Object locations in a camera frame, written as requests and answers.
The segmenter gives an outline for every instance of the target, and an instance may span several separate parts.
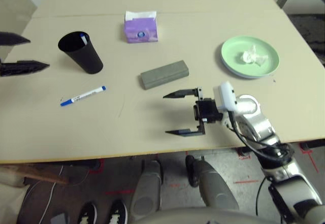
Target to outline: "floor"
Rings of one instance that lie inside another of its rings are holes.
[[[312,153],[302,153],[298,144],[294,144],[296,159],[308,178],[325,201],[325,147],[314,148]],[[158,158],[165,171],[165,181],[161,190],[161,210],[204,206],[199,189],[192,188],[187,181],[185,157],[205,157],[224,178],[242,212],[255,215],[257,189],[263,179],[260,165],[253,154],[242,157],[232,149],[200,150],[175,152],[158,155],[107,158],[102,160],[102,167],[90,171],[85,167],[64,166],[62,175],[69,176],[69,186],[57,185],[44,217],[43,223],[60,213],[66,213],[70,223],[76,223],[79,211],[84,203],[93,201],[97,206],[97,223],[108,223],[107,216],[111,203],[123,199],[128,207],[132,193],[141,174],[141,162]],[[58,173],[60,166],[52,166]],[[266,182],[259,196],[259,215],[263,218],[280,222],[280,216],[272,203]],[[49,199],[51,183],[40,182],[32,189],[21,208],[17,223],[38,223]]]
[[[288,17],[325,66],[325,15],[295,14]]]

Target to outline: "blue marker cap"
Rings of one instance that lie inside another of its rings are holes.
[[[72,104],[72,103],[73,103],[73,102],[72,102],[72,100],[70,99],[70,100],[67,100],[67,101],[62,102],[60,105],[61,105],[61,106],[67,106],[67,105]]]

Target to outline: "green plate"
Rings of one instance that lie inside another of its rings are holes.
[[[269,59],[261,66],[244,63],[240,57],[252,45],[258,55],[268,55]],[[263,40],[250,36],[237,36],[228,39],[222,45],[221,58],[224,65],[233,73],[244,78],[260,78],[273,73],[279,66],[280,59],[275,49]]]

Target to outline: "white tissue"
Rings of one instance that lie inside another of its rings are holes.
[[[252,45],[249,50],[244,51],[240,59],[247,64],[256,63],[257,65],[262,66],[269,59],[269,56],[257,55],[256,46]]]
[[[125,13],[125,20],[131,21],[134,18],[156,18],[157,12],[129,12],[126,11]]]

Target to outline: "wooden stick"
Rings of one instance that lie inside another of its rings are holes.
[[[0,168],[11,174],[16,174],[40,181],[56,182],[58,184],[67,185],[69,179],[67,177],[55,175],[46,170],[38,170],[31,166],[26,165],[2,165]]]

